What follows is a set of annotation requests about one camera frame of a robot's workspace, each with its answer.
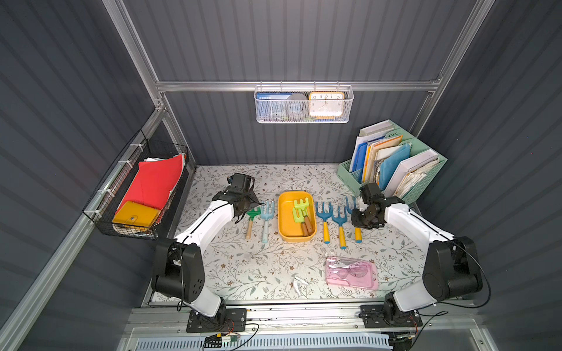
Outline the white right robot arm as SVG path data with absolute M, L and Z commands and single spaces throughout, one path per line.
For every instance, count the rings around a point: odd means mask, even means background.
M 421 281 L 386 294 L 387 320 L 403 318 L 450 298 L 491 288 L 478 260 L 474 241 L 452 235 L 431 224 L 398 197 L 386 197 L 376 183 L 360 188 L 366 208 L 352 210 L 352 225 L 361 229 L 391 225 L 408 236 L 425 254 Z

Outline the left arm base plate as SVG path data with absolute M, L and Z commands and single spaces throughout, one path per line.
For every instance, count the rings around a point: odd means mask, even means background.
M 217 315 L 207 317 L 195 311 L 191 311 L 186 332 L 187 333 L 228 333 L 242 332 L 247 322 L 247 310 L 243 308 L 224 309 L 220 308 Z

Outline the green rake wooden handle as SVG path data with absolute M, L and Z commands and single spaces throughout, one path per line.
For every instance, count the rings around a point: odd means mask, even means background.
M 254 219 L 259 216 L 261 214 L 261 208 L 260 206 L 255 207 L 254 209 L 251 209 L 247 212 L 247 215 L 249 216 L 249 223 L 247 226 L 247 233 L 245 238 L 247 240 L 250 240 L 252 237 L 252 233 L 253 233 L 253 222 Z

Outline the blue rake yellow handle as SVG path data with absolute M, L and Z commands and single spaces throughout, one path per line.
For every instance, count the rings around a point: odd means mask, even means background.
M 332 204 L 329 204 L 329 208 L 332 212 L 332 220 L 335 223 L 338 224 L 340 248 L 342 250 L 346 250 L 347 249 L 347 243 L 346 243 L 345 231 L 344 231 L 343 225 L 347 222 L 347 215 L 346 215 L 346 213 L 344 213 L 342 216 L 340 216 L 340 207 L 339 206 L 335 209 Z
M 355 209 L 358 209 L 358 206 L 357 206 L 357 198 L 351 197 L 351 199 L 352 199 L 352 204 L 350 204 L 349 198 L 345 197 L 345 210 L 350 216 L 353 216 L 353 212 Z M 355 242 L 357 242 L 357 244 L 360 244 L 362 242 L 361 229 L 358 227 L 355 227 Z
M 329 244 L 331 242 L 328 221 L 332 218 L 333 207 L 331 203 L 328 203 L 328 208 L 326 209 L 325 203 L 315 202 L 315 210 L 317 217 L 321 218 L 323 221 L 323 242 Z

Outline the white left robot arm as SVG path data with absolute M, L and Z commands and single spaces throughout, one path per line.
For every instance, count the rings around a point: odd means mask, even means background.
M 233 219 L 260 206 L 251 175 L 235 173 L 228 186 L 218 192 L 208 209 L 174 238 L 159 238 L 155 250 L 152 290 L 178 298 L 179 307 L 187 306 L 205 317 L 221 313 L 223 300 L 206 286 L 203 253 L 215 236 Z

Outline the light blue hand rake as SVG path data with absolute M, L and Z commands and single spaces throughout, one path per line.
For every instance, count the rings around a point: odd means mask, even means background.
M 274 218 L 275 215 L 275 202 L 266 201 L 261 206 L 261 218 L 263 219 L 263 232 L 262 232 L 262 243 L 267 244 L 269 242 L 269 222 Z

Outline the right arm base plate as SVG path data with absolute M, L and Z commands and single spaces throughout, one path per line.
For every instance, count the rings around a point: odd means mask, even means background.
M 419 314 L 402 312 L 397 307 L 387 307 L 383 304 L 361 305 L 359 318 L 366 328 L 415 328 L 423 326 Z

